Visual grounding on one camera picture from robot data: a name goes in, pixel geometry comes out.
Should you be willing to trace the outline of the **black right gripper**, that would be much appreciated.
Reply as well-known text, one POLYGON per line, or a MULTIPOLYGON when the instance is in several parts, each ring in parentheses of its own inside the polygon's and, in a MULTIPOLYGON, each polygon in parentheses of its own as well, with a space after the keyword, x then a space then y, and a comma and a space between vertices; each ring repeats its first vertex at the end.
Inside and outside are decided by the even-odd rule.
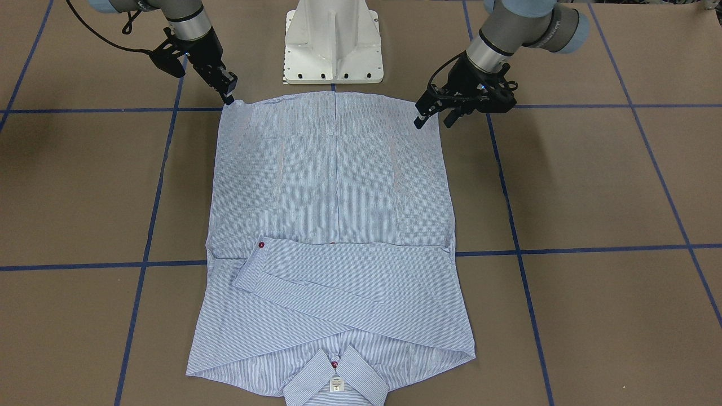
POLYGON ((184 41, 164 29, 166 40, 150 51, 150 59, 158 69, 169 75, 181 78, 186 74, 179 57, 186 55, 199 76, 209 87, 223 94, 225 105, 235 102, 233 91, 237 85, 237 75, 230 72, 222 61, 223 48, 213 28, 209 33, 193 41, 184 41))

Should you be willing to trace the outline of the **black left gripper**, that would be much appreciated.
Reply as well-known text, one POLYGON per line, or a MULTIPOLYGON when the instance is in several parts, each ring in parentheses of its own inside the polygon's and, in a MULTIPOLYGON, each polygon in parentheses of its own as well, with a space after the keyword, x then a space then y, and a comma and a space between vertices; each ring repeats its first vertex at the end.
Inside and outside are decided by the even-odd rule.
POLYGON ((443 119, 446 128, 474 111, 508 112, 517 103, 514 95, 517 83, 505 77, 509 70, 507 61, 502 62, 499 71, 489 73, 472 64, 466 52, 452 57, 428 80, 428 99, 415 103, 418 114, 413 125, 420 130, 430 118, 446 109, 453 109, 443 119))

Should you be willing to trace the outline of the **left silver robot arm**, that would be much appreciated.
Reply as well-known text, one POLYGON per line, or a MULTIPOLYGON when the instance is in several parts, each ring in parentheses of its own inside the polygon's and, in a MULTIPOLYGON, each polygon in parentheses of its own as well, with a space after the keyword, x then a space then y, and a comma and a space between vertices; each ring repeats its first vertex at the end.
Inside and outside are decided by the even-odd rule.
POLYGON ((509 60, 520 48, 570 54, 585 44, 589 35, 587 16, 557 1, 485 1, 488 18, 466 50, 452 57, 446 84, 433 78, 417 103, 418 129, 436 114, 448 111, 444 126, 474 112, 507 113, 517 103, 518 85, 508 81, 509 60))

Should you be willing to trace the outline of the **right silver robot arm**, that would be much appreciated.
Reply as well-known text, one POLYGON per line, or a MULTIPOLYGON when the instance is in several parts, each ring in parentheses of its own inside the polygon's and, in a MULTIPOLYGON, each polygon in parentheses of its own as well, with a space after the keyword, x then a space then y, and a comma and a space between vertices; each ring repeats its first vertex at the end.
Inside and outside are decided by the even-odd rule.
POLYGON ((128 53, 144 54, 157 69, 182 78, 186 69, 181 56, 187 56, 189 64, 204 82, 218 93, 225 105, 234 103, 233 92, 237 75, 227 69, 223 62, 223 48, 202 1, 89 1, 93 10, 107 15, 127 16, 124 34, 130 34, 132 25, 141 14, 159 11, 163 14, 164 41, 154 49, 129 48, 114 43, 89 25, 71 1, 66 2, 77 20, 104 43, 128 53))

